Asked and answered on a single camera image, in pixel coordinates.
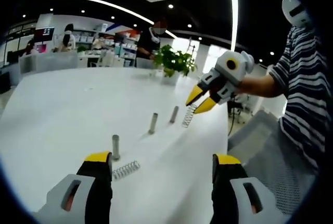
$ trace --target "metal spring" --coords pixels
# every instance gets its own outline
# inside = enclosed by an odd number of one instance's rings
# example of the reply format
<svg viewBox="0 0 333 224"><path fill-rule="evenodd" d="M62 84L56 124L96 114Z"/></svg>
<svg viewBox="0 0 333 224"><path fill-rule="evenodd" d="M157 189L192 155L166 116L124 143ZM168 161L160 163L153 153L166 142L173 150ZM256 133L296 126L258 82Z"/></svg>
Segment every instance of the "metal spring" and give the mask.
<svg viewBox="0 0 333 224"><path fill-rule="evenodd" d="M194 115L194 111L197 109L197 105L195 104L191 104L186 112L186 115L184 117L184 120L183 120L183 123L182 123L182 126L184 128L187 128L189 126L189 124L191 123L192 121L192 118L193 118L193 115Z"/></svg>
<svg viewBox="0 0 333 224"><path fill-rule="evenodd" d="M131 163L126 164L125 166L113 170L112 177L114 180L119 180L137 171L139 168L140 164L135 160Z"/></svg>

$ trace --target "gray gripper housing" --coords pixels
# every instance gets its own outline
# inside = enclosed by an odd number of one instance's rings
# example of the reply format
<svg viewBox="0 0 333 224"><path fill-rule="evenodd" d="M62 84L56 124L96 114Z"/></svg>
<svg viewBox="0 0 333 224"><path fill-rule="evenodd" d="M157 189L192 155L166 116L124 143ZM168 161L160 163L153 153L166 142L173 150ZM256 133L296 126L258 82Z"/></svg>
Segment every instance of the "gray gripper housing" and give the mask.
<svg viewBox="0 0 333 224"><path fill-rule="evenodd" d="M240 178L230 180L234 189L238 205L239 224L282 224L289 216L284 215L277 207L274 194L257 178ZM252 191L257 207L253 213L249 191Z"/></svg>
<svg viewBox="0 0 333 224"><path fill-rule="evenodd" d="M94 181L94 177L67 175L47 193L46 204L32 215L41 224L84 224L86 202ZM66 211L67 199L77 185L71 209Z"/></svg>

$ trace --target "ceiling light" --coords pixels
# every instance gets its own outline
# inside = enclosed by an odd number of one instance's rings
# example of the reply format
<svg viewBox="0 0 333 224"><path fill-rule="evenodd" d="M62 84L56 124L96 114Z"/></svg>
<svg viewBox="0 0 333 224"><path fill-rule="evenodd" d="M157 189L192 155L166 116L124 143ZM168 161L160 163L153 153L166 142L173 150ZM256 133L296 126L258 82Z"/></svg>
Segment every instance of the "ceiling light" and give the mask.
<svg viewBox="0 0 333 224"><path fill-rule="evenodd" d="M144 16L141 16L140 14L135 13L135 12L129 10L129 9L123 8L123 7L119 6L119 5L112 4L112 3L108 3L108 2L105 2L105 1L102 1L102 0L87 0L87 1L91 1L91 2L96 2L96 3L104 4L104 5L107 5L107 6L110 6L110 7L113 7L113 8L119 9L119 10L122 10L122 11L124 11L124 12L126 12L126 13L129 13L129 14L131 14L131 15L137 17L137 18L140 18L141 20L146 21L147 23L154 24L154 22L151 21L151 20L149 20L148 18L145 18ZM169 36L171 36L171 37L177 39L176 35L175 35L175 34L172 34L169 30L166 30L165 32L166 32L166 34L168 34Z"/></svg>
<svg viewBox="0 0 333 224"><path fill-rule="evenodd" d="M237 28L238 28L238 0L231 0L232 15L233 15L233 28L231 34L231 51L235 51L237 40Z"/></svg>

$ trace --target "plant pot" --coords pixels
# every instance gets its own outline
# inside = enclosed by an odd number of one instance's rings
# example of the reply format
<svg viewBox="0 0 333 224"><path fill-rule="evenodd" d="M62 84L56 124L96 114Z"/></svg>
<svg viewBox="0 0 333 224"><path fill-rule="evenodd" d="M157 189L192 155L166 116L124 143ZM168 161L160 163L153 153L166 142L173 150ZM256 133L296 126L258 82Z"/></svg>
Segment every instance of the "plant pot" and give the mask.
<svg viewBox="0 0 333 224"><path fill-rule="evenodd" d="M180 73L177 71L171 77L166 77L165 73L163 72L162 84L176 86L179 76Z"/></svg>

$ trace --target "ceiling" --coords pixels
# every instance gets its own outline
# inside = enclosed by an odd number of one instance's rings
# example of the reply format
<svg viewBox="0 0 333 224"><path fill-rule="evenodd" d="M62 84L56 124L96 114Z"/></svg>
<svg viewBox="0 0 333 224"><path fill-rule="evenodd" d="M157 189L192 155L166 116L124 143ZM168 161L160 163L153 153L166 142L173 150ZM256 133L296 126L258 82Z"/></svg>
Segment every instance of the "ceiling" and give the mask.
<svg viewBox="0 0 333 224"><path fill-rule="evenodd" d="M217 44L230 48L232 37L231 0L169 0L150 3L146 0L102 0L134 11L150 20L165 16L168 30L180 37L202 36L203 44ZM263 60L269 65L277 61L284 50L290 25L281 10L282 0L238 0L239 18L237 46L242 46L256 61ZM137 24L144 29L148 23L118 9L82 0L25 0L18 15L26 14L25 19L37 18L53 8L55 14L84 15L115 21L133 27ZM223 39L222 42L208 37Z"/></svg>

